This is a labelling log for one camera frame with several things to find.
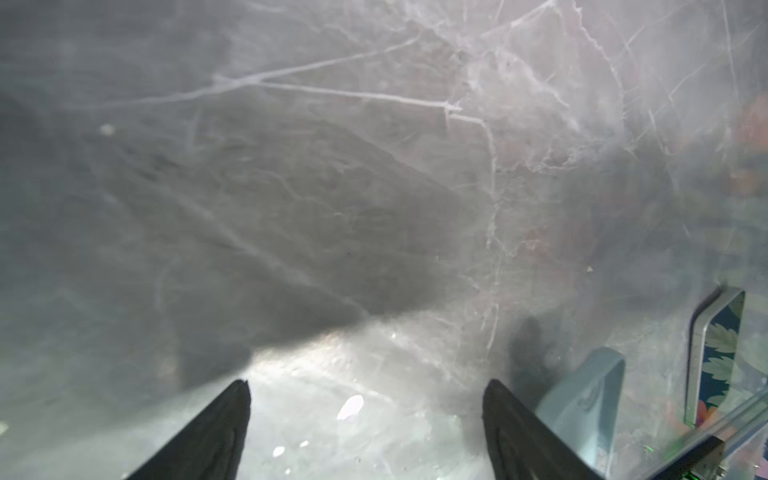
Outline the black smartphone near right base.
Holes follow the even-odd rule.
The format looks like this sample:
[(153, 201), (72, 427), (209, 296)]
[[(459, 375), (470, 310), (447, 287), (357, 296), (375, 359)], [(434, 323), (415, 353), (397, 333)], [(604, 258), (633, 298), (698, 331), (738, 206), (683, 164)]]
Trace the black smartphone near right base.
[(698, 428), (725, 402), (735, 381), (746, 292), (719, 286), (695, 309), (689, 335), (684, 422)]

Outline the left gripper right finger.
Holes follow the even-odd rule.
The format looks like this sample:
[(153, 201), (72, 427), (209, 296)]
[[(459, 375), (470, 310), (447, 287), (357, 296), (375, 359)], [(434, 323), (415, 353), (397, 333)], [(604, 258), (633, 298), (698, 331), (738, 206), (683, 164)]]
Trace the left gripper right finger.
[(600, 477), (497, 379), (485, 388), (482, 420), (497, 480)]

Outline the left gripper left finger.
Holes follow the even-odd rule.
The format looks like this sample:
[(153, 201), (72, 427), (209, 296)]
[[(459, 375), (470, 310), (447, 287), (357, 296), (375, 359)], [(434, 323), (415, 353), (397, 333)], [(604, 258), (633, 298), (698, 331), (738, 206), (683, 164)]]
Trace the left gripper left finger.
[(247, 382), (235, 380), (129, 480), (234, 480), (251, 413)]

